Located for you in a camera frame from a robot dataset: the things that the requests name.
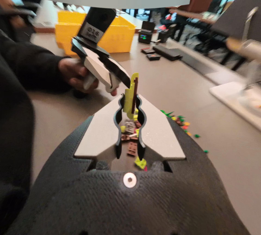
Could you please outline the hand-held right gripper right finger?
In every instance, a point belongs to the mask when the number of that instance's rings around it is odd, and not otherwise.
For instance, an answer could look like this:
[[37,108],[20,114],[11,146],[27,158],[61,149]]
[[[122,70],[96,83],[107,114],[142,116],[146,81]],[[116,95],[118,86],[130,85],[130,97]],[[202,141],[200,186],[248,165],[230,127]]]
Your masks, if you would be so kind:
[[186,159],[168,117],[142,95],[136,96],[138,121],[137,152],[139,160],[145,159],[149,168],[161,162],[164,170],[171,170],[170,162]]

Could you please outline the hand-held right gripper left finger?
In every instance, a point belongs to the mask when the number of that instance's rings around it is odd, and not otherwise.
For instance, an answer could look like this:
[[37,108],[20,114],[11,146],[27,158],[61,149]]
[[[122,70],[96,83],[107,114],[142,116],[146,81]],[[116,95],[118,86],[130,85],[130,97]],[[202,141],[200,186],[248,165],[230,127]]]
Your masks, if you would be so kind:
[[111,168],[112,161],[119,159],[122,151],[121,129],[122,106],[125,95],[121,94],[96,112],[74,153],[78,159],[95,163],[105,161]]

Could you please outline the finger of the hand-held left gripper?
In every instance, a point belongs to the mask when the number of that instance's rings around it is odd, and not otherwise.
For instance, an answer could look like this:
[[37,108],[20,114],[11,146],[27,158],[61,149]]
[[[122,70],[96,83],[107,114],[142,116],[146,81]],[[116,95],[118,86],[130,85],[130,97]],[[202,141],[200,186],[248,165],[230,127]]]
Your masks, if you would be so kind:
[[99,60],[101,62],[99,75],[103,79],[106,89],[116,89],[120,83],[123,83],[128,89],[130,88],[131,77],[117,61],[104,53],[99,53]]
[[84,79],[85,90],[90,89],[90,86],[96,79],[105,86],[108,93],[112,93],[119,86],[120,81],[100,61],[98,54],[94,52],[87,52],[84,60],[84,66],[89,71],[88,75]]

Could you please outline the pile of toy bricks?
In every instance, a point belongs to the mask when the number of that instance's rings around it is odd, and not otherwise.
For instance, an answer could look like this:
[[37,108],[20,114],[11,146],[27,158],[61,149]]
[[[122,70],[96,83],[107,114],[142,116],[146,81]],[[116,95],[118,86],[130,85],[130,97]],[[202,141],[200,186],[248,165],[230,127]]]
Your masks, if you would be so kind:
[[[175,116],[174,112],[166,113],[164,110],[161,112],[168,118],[171,118],[176,122],[181,129],[186,132],[189,136],[192,134],[188,131],[190,122],[185,120],[184,116]],[[135,109],[133,119],[126,118],[124,125],[121,128],[121,141],[122,144],[127,145],[127,156],[135,158],[134,166],[141,169],[142,171],[148,170],[148,162],[145,159],[140,160],[138,157],[138,137],[141,123],[138,121],[138,109]]]

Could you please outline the lime and brown brick assembly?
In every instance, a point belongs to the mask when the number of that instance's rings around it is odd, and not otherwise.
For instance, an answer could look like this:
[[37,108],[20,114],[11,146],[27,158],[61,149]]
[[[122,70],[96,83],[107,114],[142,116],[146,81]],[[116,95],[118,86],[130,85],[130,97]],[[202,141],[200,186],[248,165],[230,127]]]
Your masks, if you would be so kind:
[[123,112],[126,113],[129,119],[133,119],[136,103],[136,95],[138,90],[139,73],[134,73],[131,76],[130,87],[125,90],[125,100]]

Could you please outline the person's left forearm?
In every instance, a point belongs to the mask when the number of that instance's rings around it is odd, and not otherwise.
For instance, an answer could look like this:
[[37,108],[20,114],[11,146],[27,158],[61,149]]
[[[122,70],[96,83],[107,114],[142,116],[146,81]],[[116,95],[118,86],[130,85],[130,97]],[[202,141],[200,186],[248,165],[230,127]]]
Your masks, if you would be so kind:
[[2,30],[0,54],[1,65],[6,64],[28,90],[65,93],[72,88],[58,67],[65,57],[29,42],[15,42]]

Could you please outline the person's left hand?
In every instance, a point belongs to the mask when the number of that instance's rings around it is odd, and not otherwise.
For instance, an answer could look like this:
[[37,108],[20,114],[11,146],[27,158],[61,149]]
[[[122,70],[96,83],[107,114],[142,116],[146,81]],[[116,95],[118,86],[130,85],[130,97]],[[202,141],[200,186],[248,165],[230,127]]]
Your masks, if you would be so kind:
[[98,88],[99,80],[95,79],[88,89],[84,89],[84,79],[89,74],[89,71],[79,59],[63,58],[58,63],[58,69],[65,82],[82,93],[89,94]]

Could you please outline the yellow plastic bin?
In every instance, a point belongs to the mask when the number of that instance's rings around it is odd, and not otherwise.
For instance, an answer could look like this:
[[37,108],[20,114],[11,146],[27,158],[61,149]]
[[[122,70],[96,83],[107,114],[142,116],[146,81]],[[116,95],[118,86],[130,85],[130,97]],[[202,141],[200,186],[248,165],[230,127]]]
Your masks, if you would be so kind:
[[[71,51],[71,41],[77,35],[86,13],[70,12],[60,10],[57,13],[58,19],[55,25],[55,39],[58,47],[64,50],[66,56],[77,57]],[[115,17],[104,36],[98,42],[108,53],[128,53],[130,52],[136,26],[123,18]]]

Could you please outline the black charging case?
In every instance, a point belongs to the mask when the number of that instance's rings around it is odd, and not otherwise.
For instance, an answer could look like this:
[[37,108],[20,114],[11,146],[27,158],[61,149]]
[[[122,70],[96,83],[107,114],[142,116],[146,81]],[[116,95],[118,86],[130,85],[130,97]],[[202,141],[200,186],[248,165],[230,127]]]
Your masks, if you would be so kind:
[[138,41],[143,44],[150,44],[154,33],[155,23],[143,21],[142,28],[138,32]]

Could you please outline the flat black power bank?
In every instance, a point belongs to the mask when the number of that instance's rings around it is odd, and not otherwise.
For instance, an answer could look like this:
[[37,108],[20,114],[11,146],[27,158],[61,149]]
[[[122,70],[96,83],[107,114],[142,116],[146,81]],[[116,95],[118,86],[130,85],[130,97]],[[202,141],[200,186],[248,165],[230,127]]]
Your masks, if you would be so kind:
[[177,60],[181,60],[183,58],[181,51],[179,49],[176,49],[176,48],[169,49],[169,48],[163,47],[162,45],[155,45],[155,46],[152,47],[152,49],[157,54],[166,58],[169,61],[177,61]]

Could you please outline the black monitor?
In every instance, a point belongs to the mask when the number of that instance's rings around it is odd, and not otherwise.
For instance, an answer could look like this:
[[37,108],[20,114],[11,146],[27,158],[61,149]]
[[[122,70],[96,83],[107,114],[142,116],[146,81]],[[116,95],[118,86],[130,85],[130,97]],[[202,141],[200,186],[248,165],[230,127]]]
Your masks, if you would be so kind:
[[248,31],[248,39],[261,40],[261,0],[234,0],[229,8],[212,25],[211,30],[225,36],[241,39],[248,13],[255,7]]

